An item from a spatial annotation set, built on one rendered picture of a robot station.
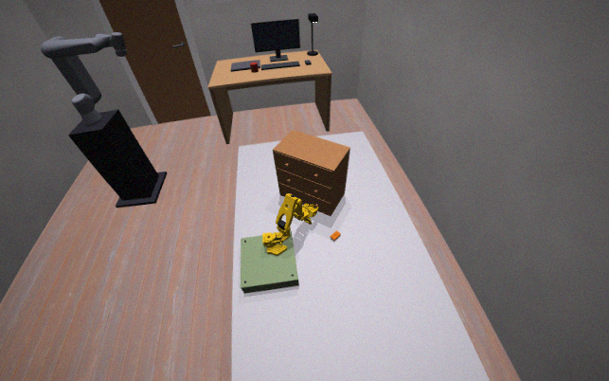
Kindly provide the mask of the orange 9v battery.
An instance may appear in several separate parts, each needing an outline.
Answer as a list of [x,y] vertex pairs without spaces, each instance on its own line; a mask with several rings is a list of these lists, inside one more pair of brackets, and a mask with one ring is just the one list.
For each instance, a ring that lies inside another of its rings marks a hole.
[[341,235],[341,233],[339,233],[337,230],[331,235],[331,239],[333,241],[335,241],[339,236]]

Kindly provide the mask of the dark brown chest of drawers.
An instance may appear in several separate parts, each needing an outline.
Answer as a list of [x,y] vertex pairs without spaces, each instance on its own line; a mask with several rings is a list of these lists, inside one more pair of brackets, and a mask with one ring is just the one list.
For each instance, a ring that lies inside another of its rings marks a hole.
[[315,183],[331,188],[331,201],[329,202],[331,203],[331,210],[330,215],[327,214],[331,216],[345,194],[350,147],[293,130],[273,149],[278,178],[275,152],[301,160],[302,176],[296,175],[302,177],[303,191],[299,191],[303,192],[304,204],[305,193],[307,192],[304,191],[304,178],[306,177],[303,177],[303,161],[332,171],[331,187],[314,181]]

